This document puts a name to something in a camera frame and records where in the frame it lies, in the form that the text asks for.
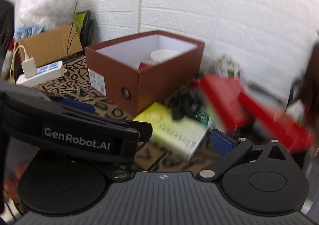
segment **black circular disc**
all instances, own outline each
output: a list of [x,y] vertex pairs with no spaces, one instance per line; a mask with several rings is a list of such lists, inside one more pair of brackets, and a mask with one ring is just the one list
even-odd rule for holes
[[94,204],[105,189],[103,175],[89,165],[71,161],[31,163],[19,182],[26,207],[35,212],[65,215]]
[[278,214],[300,210],[309,184],[301,169],[268,159],[238,165],[221,181],[231,202],[254,213]]

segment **black wire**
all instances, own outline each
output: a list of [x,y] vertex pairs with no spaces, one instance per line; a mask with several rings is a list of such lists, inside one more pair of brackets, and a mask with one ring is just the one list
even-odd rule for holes
[[74,19],[75,19],[75,12],[76,12],[76,10],[77,10],[78,2],[79,2],[79,0],[77,0],[76,3],[75,3],[74,12],[73,12],[73,17],[72,17],[72,26],[71,26],[70,34],[69,34],[69,37],[68,37],[68,44],[67,44],[66,57],[65,57],[65,69],[67,69],[68,51],[69,51],[69,48],[70,48],[70,46],[71,46],[71,43],[70,43],[70,45],[69,45],[69,41],[70,41],[70,37],[71,37],[71,33],[72,33],[72,28],[73,28]]
[[12,218],[16,221],[17,219],[16,219],[16,217],[13,215],[13,212],[12,212],[12,210],[11,210],[9,204],[8,204],[7,202],[5,202],[5,204],[7,205],[8,210],[9,210],[9,212],[11,213]]

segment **white plastic bag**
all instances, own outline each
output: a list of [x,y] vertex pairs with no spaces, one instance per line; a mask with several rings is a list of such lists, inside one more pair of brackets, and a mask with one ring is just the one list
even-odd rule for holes
[[76,0],[21,0],[18,17],[21,24],[58,28],[70,24]]

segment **brown table surface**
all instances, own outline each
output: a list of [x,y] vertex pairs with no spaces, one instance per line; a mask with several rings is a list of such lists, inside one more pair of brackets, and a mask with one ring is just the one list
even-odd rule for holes
[[[63,77],[45,82],[36,88],[94,105],[96,113],[100,116],[132,119],[123,109],[91,87],[85,56],[68,63],[68,71]],[[134,171],[192,171],[196,174],[219,157],[218,153],[209,145],[209,137],[204,139],[189,162],[152,142],[147,142],[139,143],[134,163],[122,167],[131,173]]]

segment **power strip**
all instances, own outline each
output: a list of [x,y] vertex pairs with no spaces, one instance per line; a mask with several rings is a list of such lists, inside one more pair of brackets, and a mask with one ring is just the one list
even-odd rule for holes
[[51,79],[55,79],[64,75],[64,67],[62,61],[47,64],[37,69],[37,74],[31,78],[26,78],[24,74],[20,75],[16,84],[33,87],[44,83]]

